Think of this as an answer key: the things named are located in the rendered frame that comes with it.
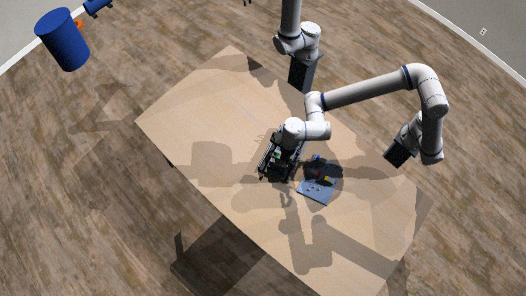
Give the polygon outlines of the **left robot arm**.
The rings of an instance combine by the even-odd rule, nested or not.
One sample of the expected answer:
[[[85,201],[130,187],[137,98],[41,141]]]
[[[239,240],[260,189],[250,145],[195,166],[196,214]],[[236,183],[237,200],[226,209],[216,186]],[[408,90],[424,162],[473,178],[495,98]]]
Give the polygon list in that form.
[[[412,122],[401,129],[402,144],[411,151],[420,149],[423,165],[442,161],[441,135],[449,104],[436,73],[420,63],[407,64],[398,71],[322,94],[317,91],[307,93],[304,96],[307,122],[295,117],[285,120],[281,141],[294,147],[299,141],[330,140],[331,123],[325,120],[324,112],[402,89],[417,89],[422,107]]]

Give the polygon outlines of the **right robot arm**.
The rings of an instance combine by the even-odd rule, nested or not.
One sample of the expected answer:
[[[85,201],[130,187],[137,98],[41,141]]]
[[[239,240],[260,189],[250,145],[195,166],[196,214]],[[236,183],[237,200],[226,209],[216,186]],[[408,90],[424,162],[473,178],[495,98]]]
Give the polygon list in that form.
[[[281,25],[273,43],[281,55],[294,53],[301,61],[318,58],[320,27],[313,22],[302,22],[299,27],[302,0],[282,0]],[[301,50],[300,50],[301,49]]]

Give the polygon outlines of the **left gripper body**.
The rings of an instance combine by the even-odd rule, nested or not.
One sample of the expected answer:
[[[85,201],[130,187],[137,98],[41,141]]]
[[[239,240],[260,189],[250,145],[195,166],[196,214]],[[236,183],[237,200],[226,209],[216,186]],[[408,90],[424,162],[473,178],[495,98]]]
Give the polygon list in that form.
[[[280,151],[281,151],[280,159],[285,161],[285,162],[288,162],[289,159],[290,159],[290,156],[295,153],[295,149],[297,148],[297,145],[299,146],[300,144],[297,144],[294,147],[288,147],[288,146],[284,145],[282,143],[282,141],[281,141],[281,134],[282,133],[279,133],[279,132],[273,132],[272,136],[270,138],[270,141],[274,145],[280,147]]]

